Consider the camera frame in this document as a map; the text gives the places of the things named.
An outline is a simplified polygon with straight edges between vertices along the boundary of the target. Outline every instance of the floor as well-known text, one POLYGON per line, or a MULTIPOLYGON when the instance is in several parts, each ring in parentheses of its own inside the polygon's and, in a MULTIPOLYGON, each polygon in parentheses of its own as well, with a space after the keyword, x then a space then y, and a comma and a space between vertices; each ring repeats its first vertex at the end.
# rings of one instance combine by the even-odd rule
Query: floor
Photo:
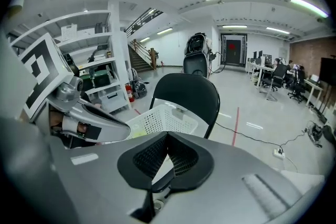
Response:
MULTIPOLYGON (((132 104, 133 110, 124 110, 116 117, 128 121, 149 109, 155 85, 161 77, 168 73, 181 72, 182 68, 163 67, 156 71, 139 74, 146 85, 148 94, 142 99, 136 99, 132 104)), ((220 112, 217 123, 227 128, 241 132, 258 140, 275 144, 285 143, 301 134, 308 121, 321 125, 316 115, 310 111, 305 103, 289 99, 288 90, 279 89, 274 93, 277 102, 267 101, 266 95, 259 93, 250 81, 250 75, 226 67, 223 72, 211 74, 210 81, 216 86, 220 95, 220 112)), ((155 105, 164 101, 156 100, 155 105)), ((194 134, 203 136, 207 128, 205 122, 188 111, 197 119, 198 127, 194 134)), ((284 161, 273 157, 272 152, 276 146, 253 141, 235 134, 215 124, 209 139, 233 145, 246 150, 259 158, 270 167, 295 172, 295 166, 288 160, 284 161)), ((322 148, 317 148, 308 136, 301 136, 295 141, 282 146, 285 155, 297 167, 298 172, 312 175, 327 176, 334 166, 335 149, 324 137, 321 138, 322 148)))

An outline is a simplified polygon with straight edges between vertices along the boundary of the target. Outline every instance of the power strip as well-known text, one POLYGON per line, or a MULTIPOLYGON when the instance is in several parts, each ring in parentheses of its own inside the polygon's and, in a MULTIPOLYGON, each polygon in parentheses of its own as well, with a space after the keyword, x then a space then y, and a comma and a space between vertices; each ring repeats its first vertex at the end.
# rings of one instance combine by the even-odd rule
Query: power strip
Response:
POLYGON ((279 148, 275 148, 273 150, 273 156, 276 157, 276 158, 279 158, 279 159, 285 159, 286 156, 285 156, 285 153, 279 153, 279 151, 281 152, 281 149, 279 148))

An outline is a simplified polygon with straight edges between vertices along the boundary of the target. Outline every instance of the black office chair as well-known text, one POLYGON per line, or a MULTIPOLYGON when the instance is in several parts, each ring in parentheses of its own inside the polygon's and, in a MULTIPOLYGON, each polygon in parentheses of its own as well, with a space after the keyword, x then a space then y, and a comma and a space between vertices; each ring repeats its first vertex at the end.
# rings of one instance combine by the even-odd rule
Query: black office chair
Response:
POLYGON ((294 97, 295 99, 298 100, 299 103, 302 102, 303 96, 302 93, 306 91, 305 84, 304 84, 304 77, 305 77, 305 72, 303 70, 296 71, 295 70, 295 79, 290 86, 292 89, 292 92, 287 93, 289 95, 290 99, 294 97))
MULTIPOLYGON (((184 73, 167 74, 157 83, 149 109, 153 108, 155 98, 173 102, 195 113, 208 124, 204 138, 209 138, 221 101, 216 87, 208 79, 184 73)), ((174 170, 170 170, 152 186, 152 191, 162 191, 174 177, 174 170)))
POLYGON ((272 94, 270 94, 273 87, 281 88, 283 84, 283 77, 286 74, 287 66, 285 65, 277 65, 277 68, 274 70, 272 76, 270 78, 262 78, 259 85, 259 92, 267 93, 266 99, 269 101, 278 101, 272 94), (261 91, 261 86, 266 85, 269 86, 267 92, 261 91))

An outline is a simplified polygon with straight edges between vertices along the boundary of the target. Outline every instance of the brick wall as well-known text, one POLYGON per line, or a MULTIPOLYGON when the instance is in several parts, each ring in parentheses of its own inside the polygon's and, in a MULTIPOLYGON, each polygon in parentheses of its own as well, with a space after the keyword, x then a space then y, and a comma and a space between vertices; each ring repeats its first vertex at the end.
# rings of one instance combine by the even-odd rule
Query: brick wall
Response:
MULTIPOLYGON (((289 59, 298 65, 304 66, 306 77, 312 74, 319 75, 321 58, 331 58, 330 55, 336 55, 336 37, 318 38, 290 44, 289 59)), ((323 100, 327 85, 322 82, 321 87, 324 91, 320 100, 323 100)), ((328 106, 334 105, 335 101, 336 87, 333 87, 328 106)))

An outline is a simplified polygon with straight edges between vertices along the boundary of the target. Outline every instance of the red fire extinguisher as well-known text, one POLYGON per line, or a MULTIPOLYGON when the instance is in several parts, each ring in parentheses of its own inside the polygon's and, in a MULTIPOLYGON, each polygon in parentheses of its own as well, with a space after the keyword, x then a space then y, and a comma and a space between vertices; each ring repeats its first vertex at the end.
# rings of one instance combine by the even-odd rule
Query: red fire extinguisher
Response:
POLYGON ((134 102, 134 97, 132 95, 132 88, 131 88, 131 86, 129 84, 126 84, 125 88, 126 88, 128 99, 130 100, 130 102, 134 102))

